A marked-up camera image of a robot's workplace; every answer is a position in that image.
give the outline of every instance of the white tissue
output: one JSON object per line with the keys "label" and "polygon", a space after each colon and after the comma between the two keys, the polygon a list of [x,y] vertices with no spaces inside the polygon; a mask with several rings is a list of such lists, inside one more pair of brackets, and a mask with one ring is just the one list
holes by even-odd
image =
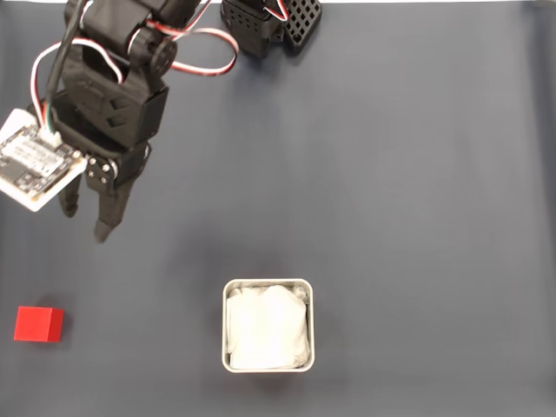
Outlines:
{"label": "white tissue", "polygon": [[307,293],[302,287],[233,290],[227,301],[234,369],[292,369],[309,358]]}

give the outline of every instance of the dark blue surface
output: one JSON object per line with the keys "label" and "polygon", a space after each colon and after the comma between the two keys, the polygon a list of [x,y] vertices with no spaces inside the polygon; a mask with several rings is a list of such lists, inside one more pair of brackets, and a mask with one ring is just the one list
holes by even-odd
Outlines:
{"label": "dark blue surface", "polygon": [[[89,190],[72,220],[0,196],[0,415],[554,415],[531,13],[325,6],[301,58],[166,77],[154,154],[106,244]],[[0,7],[0,118],[27,105],[61,12]],[[226,53],[188,40],[180,57]],[[227,374],[224,285],[280,277],[314,287],[314,368]],[[36,304],[66,309],[61,345],[11,340]]]}

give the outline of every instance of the perforated black bracket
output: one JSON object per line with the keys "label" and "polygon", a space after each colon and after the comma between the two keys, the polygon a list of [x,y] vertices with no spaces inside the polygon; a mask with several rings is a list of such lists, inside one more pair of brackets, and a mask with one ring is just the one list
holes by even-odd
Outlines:
{"label": "perforated black bracket", "polygon": [[286,0],[290,15],[283,23],[264,10],[262,0],[222,0],[221,17],[243,51],[263,58],[271,43],[284,42],[294,54],[307,44],[321,20],[318,0]]}
{"label": "perforated black bracket", "polygon": [[318,0],[293,0],[288,12],[284,38],[292,52],[298,54],[321,21],[322,6]]}

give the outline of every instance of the red block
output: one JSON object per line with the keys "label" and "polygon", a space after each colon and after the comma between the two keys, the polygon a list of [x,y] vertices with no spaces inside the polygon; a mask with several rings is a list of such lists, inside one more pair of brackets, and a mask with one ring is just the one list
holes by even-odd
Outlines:
{"label": "red block", "polygon": [[14,341],[60,341],[63,310],[48,307],[20,307]]}

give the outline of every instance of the wire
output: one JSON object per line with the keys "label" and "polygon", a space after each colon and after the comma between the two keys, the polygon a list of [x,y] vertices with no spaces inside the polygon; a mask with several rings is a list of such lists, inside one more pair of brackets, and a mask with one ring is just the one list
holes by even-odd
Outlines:
{"label": "wire", "polygon": [[166,35],[171,35],[172,40],[177,41],[181,37],[185,36],[187,32],[192,30],[193,27],[197,24],[197,22],[199,22],[199,20],[201,20],[202,15],[204,14],[205,11],[207,11],[207,8],[210,6],[211,2],[212,2],[212,0],[207,0],[207,2],[202,7],[202,9],[200,9],[197,12],[197,14],[188,21],[188,23],[186,24],[186,26],[183,29],[171,28],[170,26],[166,26],[166,25],[164,25],[162,23],[159,23],[157,21],[154,21],[154,20],[148,20],[147,24],[153,26],[156,29],[159,29],[162,33],[165,33]]}
{"label": "wire", "polygon": [[221,76],[222,74],[226,74],[232,68],[234,68],[235,61],[237,60],[237,55],[240,52],[240,46],[237,43],[237,41],[234,39],[234,37],[231,36],[229,33],[214,28],[200,28],[195,30],[187,30],[186,27],[186,29],[182,30],[182,29],[171,28],[159,22],[148,21],[148,23],[149,25],[153,26],[155,29],[160,30],[163,34],[172,36],[173,37],[172,39],[179,38],[182,36],[189,36],[194,33],[205,33],[211,36],[220,37],[224,41],[228,42],[232,46],[232,48],[234,48],[234,57],[228,64],[224,65],[223,67],[203,68],[203,67],[196,67],[194,65],[188,65],[186,63],[179,63],[174,61],[174,63],[172,63],[173,70],[188,72],[189,74],[196,74],[198,76]]}
{"label": "wire", "polygon": [[[199,22],[199,20],[201,20],[202,15],[204,14],[205,11],[207,11],[207,8],[208,8],[208,6],[210,5],[211,2],[212,2],[212,0],[207,0],[207,2],[202,7],[202,9],[200,9],[199,12],[191,20],[189,20],[189,22],[188,22],[187,26],[184,28],[184,30],[190,31],[190,30],[193,29],[193,27],[197,24],[197,22]],[[174,40],[177,41],[182,36],[183,35],[175,36]]]}
{"label": "wire", "polygon": [[87,0],[77,0],[76,7],[73,10],[73,14],[69,19],[66,31],[63,34],[62,41],[60,42],[60,49],[56,54],[56,59],[52,64],[52,70],[50,71],[49,80],[46,84],[45,97],[49,102],[52,101],[52,98],[58,89],[60,77],[62,76],[63,63],[70,52],[71,41],[74,37],[76,37],[76,33],[79,30],[79,23],[81,22],[81,16],[86,4]]}
{"label": "wire", "polygon": [[[35,106],[35,112],[37,117],[39,117],[39,122],[41,123],[41,127],[43,128],[46,127],[51,133],[54,133],[54,130],[50,118],[50,101],[45,100],[44,107],[42,107],[41,100],[38,94],[38,81],[37,81],[38,67],[41,61],[43,60],[43,58],[47,56],[49,53],[53,52],[54,50],[60,48],[61,44],[62,44],[61,42],[55,43],[54,45],[50,46],[49,48],[41,52],[39,56],[36,58],[35,62],[33,63],[33,69],[31,70],[30,89],[31,89],[31,99],[33,100],[33,105]],[[91,41],[90,39],[85,39],[81,37],[76,37],[75,39],[73,39],[71,41],[71,44],[88,46],[90,48],[97,50],[104,58],[104,61],[106,61],[106,64],[108,64],[116,74],[118,84],[123,83],[122,71],[116,65],[114,60],[110,57],[106,49],[103,48],[100,44],[96,43],[95,41]]]}
{"label": "wire", "polygon": [[187,32],[185,35],[194,34],[194,33],[206,33],[211,36],[220,37],[224,41],[228,42],[234,48],[234,57],[232,60],[220,68],[203,68],[203,67],[196,67],[194,65],[188,65],[186,63],[179,63],[174,62],[172,63],[172,69],[178,70],[181,72],[188,72],[189,74],[196,74],[198,76],[221,76],[229,72],[232,68],[234,68],[235,61],[237,60],[237,54],[240,52],[240,46],[237,44],[237,41],[227,32],[220,30],[220,29],[213,29],[213,28],[200,28],[195,29]]}
{"label": "wire", "polygon": [[288,8],[284,4],[284,0],[276,0],[276,2],[278,3],[278,7],[280,8],[281,14],[278,14],[276,10],[272,10],[266,6],[264,7],[264,10],[266,10],[272,16],[276,17],[279,21],[287,22],[289,20],[289,13],[288,13]]}

